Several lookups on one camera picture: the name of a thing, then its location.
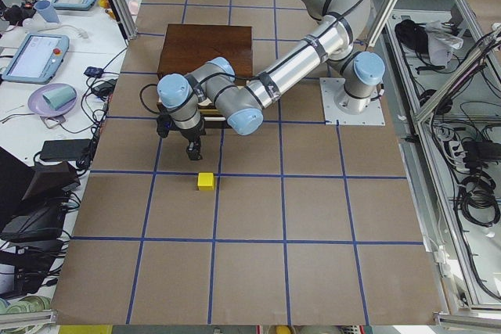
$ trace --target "light blue cup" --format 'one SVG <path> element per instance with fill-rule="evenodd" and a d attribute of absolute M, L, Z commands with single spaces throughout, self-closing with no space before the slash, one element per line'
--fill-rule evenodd
<path fill-rule="evenodd" d="M 59 23 L 59 17 L 57 16 L 56 10 L 49 0 L 39 0 L 34 4 L 34 8 L 48 23 Z"/>

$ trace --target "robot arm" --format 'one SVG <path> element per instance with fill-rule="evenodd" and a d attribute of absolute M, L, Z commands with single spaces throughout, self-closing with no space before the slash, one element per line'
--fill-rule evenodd
<path fill-rule="evenodd" d="M 233 84 L 233 69 L 224 58 L 213 59 L 184 77 L 172 74 L 160 80 L 160 99 L 185 137 L 201 135 L 203 117 L 197 103 L 206 97 L 238 134 L 253 133 L 263 121 L 264 108 L 325 62 L 346 78 L 348 98 L 340 99 L 345 101 L 340 106 L 351 113 L 363 110 L 384 72 L 379 56 L 362 52 L 353 59 L 351 55 L 352 43 L 369 19 L 370 0 L 302 1 L 318 27 L 244 88 Z"/>

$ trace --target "purple plate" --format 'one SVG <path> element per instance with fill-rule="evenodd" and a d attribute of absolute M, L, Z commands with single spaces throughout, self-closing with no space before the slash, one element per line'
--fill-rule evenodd
<path fill-rule="evenodd" d="M 48 92 L 57 88 L 64 88 L 65 86 L 69 86 L 68 84 L 47 84 L 42 86 L 41 88 L 35 90 L 33 94 L 30 95 L 28 99 L 28 107 L 30 110 L 41 117 L 58 117 L 59 115 L 63 115 L 67 113 L 75 106 L 77 102 L 76 94 L 77 92 L 71 86 L 75 92 L 75 98 L 70 100 L 66 105 L 60 107 L 58 110 L 53 110 L 51 106 L 45 101 L 43 95 L 45 92 Z"/>

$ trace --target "blue joint cap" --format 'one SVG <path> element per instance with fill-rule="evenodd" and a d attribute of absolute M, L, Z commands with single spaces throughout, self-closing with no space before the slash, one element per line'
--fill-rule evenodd
<path fill-rule="evenodd" d="M 263 113 L 259 109 L 243 109 L 233 113 L 227 121 L 236 133 L 247 136 L 259 128 L 263 122 Z"/>
<path fill-rule="evenodd" d="M 227 74 L 232 74 L 233 76 L 235 76 L 235 71 L 233 70 L 233 67 L 232 65 L 229 63 L 228 60 L 226 60 L 225 58 L 219 56 L 218 58 L 214 58 L 210 61 L 208 61 L 207 63 L 212 63 L 216 66 L 218 66 L 219 68 L 221 68 L 222 70 L 224 70 Z M 235 78 L 234 77 L 228 77 L 231 81 L 235 81 Z"/>
<path fill-rule="evenodd" d="M 188 80 L 181 74 L 168 74 L 158 82 L 157 92 L 168 109 L 182 105 L 191 94 Z"/>
<path fill-rule="evenodd" d="M 385 71 L 384 61 L 377 54 L 368 51 L 356 56 L 353 69 L 360 81 L 369 86 L 379 84 Z"/>

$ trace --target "white mounting plate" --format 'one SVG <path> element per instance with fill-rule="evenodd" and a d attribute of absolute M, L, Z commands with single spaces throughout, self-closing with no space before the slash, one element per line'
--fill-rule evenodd
<path fill-rule="evenodd" d="M 363 113 L 351 115 L 341 111 L 334 103 L 334 96 L 337 89 L 344 84 L 344 78 L 320 78 L 320 89 L 322 90 L 323 116 L 327 124 L 336 125 L 384 125 L 383 110 L 379 99 L 372 101 Z"/>

